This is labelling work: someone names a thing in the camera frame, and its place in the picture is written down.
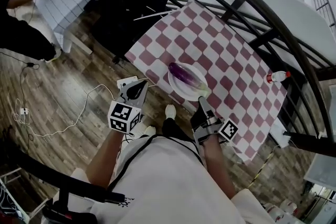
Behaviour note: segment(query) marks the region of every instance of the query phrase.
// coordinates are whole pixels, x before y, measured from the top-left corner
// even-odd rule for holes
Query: white box
[[[140,121],[140,115],[141,109],[112,101],[108,114],[109,128],[128,134]]]

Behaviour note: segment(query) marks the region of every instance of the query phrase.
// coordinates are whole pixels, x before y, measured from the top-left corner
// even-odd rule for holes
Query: floor
[[[16,16],[29,20],[31,11],[31,6],[25,6],[16,11]],[[48,26],[38,16],[37,11],[34,14],[31,25],[52,40]],[[35,133],[55,132],[73,124],[84,105],[87,93],[94,87],[105,84],[114,95],[117,95],[118,79],[135,75],[139,78],[144,77],[128,62],[121,62],[118,65],[112,63],[113,54],[89,34],[89,28],[95,19],[94,14],[83,14],[71,25],[72,33],[93,50],[92,55],[89,56],[77,46],[73,46],[71,53],[63,54],[53,63],[46,65],[41,62],[38,70],[24,71],[22,86],[26,106],[32,115],[31,127]],[[21,60],[27,60],[23,56],[2,51]],[[23,148],[27,148],[27,133],[22,125],[13,120],[16,99],[23,100],[19,85],[19,75],[23,66],[10,57],[0,55],[0,128],[11,124],[14,127],[13,139]],[[110,101],[110,93],[103,87],[93,91],[76,127],[53,136],[34,136],[34,141],[29,143],[29,154],[67,175],[76,167],[85,168],[110,132],[107,126]],[[157,87],[149,89],[143,107],[144,124],[152,124],[160,131],[165,118],[164,109],[170,103],[175,104],[177,108],[177,123],[191,135],[189,123],[191,115]],[[270,137],[267,138],[257,156],[248,165],[241,163],[230,147],[223,146],[230,175],[238,190],[249,186],[275,146],[275,142]],[[303,177],[312,159],[312,153],[293,147],[284,149],[277,147],[274,156],[268,161],[250,190],[260,202],[279,205],[287,198],[298,204],[300,215],[312,200],[311,196],[305,196],[300,204],[304,186]],[[57,191],[34,177],[31,177],[30,182],[42,198],[52,197]]]

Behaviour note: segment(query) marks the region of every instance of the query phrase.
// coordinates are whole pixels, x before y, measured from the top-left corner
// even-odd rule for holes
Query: red and white checkered tablecloth
[[[194,1],[158,21],[126,57],[192,112],[198,103],[173,91],[168,65],[177,61],[195,66],[212,90],[207,100],[217,115],[238,125],[232,146],[244,162],[257,154],[287,93],[281,83],[265,83],[270,69],[264,61],[230,27]]]

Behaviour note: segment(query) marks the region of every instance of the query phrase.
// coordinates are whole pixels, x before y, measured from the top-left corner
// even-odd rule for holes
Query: sneaker
[[[61,50],[61,48],[59,46],[57,46],[55,44],[53,44],[53,46],[54,46],[54,49],[55,49],[55,56],[52,59],[46,61],[46,63],[51,63],[52,61],[55,61],[62,54],[62,50]]]
[[[176,108],[173,104],[169,104],[166,106],[166,119],[171,118],[175,120],[176,117]]]
[[[148,136],[156,135],[156,128],[153,126],[148,126],[143,134]]]

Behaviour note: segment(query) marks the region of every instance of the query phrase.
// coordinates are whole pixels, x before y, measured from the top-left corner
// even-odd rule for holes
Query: purple eggplant
[[[168,66],[169,72],[188,86],[191,86],[200,91],[209,92],[208,86],[201,81],[194,73],[190,70],[182,67],[176,62],[172,62]]]

